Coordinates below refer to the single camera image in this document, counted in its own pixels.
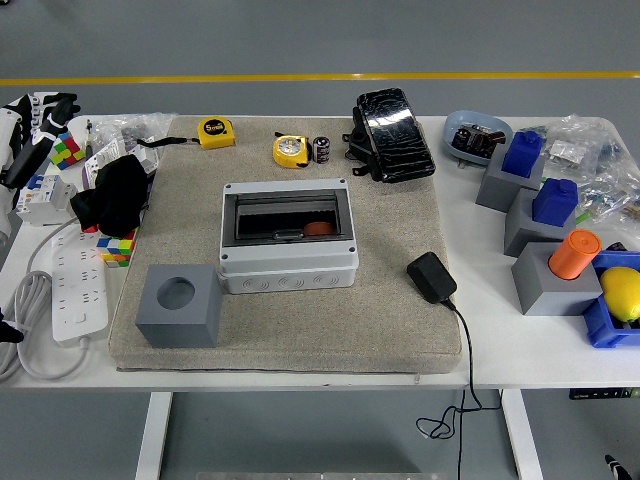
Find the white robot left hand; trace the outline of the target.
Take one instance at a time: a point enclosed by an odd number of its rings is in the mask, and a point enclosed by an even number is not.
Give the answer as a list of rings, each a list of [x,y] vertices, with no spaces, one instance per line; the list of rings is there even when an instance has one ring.
[[[11,234],[9,213],[19,191],[47,159],[55,140],[80,111],[77,95],[26,94],[1,107],[1,242]]]

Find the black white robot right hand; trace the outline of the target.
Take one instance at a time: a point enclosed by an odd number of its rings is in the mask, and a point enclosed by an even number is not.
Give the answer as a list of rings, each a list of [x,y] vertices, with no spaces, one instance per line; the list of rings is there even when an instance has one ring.
[[[631,474],[612,455],[605,454],[604,460],[615,480],[632,480]]]

